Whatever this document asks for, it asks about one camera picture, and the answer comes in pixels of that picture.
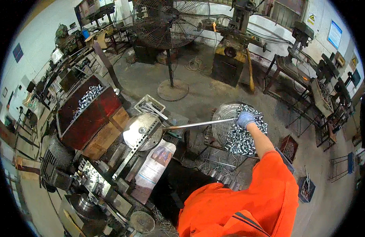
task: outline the fan base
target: fan base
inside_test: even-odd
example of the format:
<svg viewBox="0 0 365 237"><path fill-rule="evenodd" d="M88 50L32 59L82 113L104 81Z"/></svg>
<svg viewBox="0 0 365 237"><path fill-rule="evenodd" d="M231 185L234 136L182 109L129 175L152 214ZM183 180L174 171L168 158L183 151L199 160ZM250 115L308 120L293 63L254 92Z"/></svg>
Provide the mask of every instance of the fan base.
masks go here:
<svg viewBox="0 0 365 237"><path fill-rule="evenodd" d="M177 101L184 98L189 93L188 84L183 83L180 80L173 80L174 87L171 88L169 80L165 80L160 83L157 88L157 94L165 101Z"/></svg>

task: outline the red box of parts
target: red box of parts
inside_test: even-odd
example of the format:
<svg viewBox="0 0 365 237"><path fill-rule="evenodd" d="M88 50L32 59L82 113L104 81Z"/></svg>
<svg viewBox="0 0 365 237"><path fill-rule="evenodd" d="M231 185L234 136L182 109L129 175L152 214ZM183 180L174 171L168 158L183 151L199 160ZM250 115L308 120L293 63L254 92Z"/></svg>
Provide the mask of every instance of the red box of parts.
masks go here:
<svg viewBox="0 0 365 237"><path fill-rule="evenodd" d="M79 107L78 101L89 91L90 86L103 86L94 98L74 119L73 112ZM109 122L109 117L122 106L113 88L95 75L85 79L57 111L57 127L60 140L67 146L82 150L99 131Z"/></svg>

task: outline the orange work uniform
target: orange work uniform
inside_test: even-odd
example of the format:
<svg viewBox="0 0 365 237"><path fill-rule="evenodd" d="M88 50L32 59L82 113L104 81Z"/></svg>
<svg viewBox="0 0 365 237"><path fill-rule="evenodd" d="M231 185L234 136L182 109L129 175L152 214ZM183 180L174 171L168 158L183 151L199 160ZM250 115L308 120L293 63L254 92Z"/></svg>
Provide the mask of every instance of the orange work uniform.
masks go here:
<svg viewBox="0 0 365 237"><path fill-rule="evenodd" d="M247 190L234 192L221 183L194 191L181 209L180 237L290 236L298 207L298 185L276 151L255 165Z"/></svg>

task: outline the standing fan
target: standing fan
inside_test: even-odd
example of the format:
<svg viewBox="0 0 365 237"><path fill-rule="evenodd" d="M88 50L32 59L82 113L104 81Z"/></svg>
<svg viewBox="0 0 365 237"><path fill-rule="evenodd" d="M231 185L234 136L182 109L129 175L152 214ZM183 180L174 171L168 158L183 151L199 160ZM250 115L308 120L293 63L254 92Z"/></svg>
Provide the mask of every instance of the standing fan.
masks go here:
<svg viewBox="0 0 365 237"><path fill-rule="evenodd" d="M189 44L201 32L202 20L210 15L210 5L203 1L137 0L132 12L138 38L146 45L165 49L169 80L162 82L158 95L166 101L185 97L189 86L173 80L170 49Z"/></svg>

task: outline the blue work glove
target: blue work glove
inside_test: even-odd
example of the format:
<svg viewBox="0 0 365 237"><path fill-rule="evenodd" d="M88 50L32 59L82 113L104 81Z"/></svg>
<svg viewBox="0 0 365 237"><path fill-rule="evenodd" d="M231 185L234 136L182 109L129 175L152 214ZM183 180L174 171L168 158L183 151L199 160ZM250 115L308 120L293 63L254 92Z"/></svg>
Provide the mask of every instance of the blue work glove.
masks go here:
<svg viewBox="0 0 365 237"><path fill-rule="evenodd" d="M246 129L246 126L249 125L250 123L256 124L253 113L246 112L246 111L241 112L241 114L239 115L238 121L236 121L236 123L245 129Z"/></svg>

